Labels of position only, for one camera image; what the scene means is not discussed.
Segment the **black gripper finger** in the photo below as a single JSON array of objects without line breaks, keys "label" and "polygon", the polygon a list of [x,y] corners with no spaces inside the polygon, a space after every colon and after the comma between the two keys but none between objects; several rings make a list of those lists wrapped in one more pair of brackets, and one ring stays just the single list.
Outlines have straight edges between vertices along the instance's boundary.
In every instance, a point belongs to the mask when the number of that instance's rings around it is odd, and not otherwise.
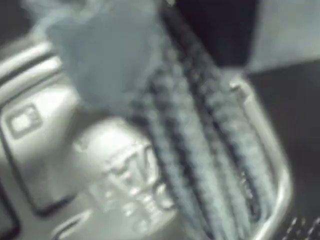
[{"label": "black gripper finger", "polygon": [[97,110],[128,110],[161,63],[159,0],[27,0],[80,98]]},{"label": "black gripper finger", "polygon": [[320,56],[317,0],[178,0],[175,7],[222,70],[260,72]]}]

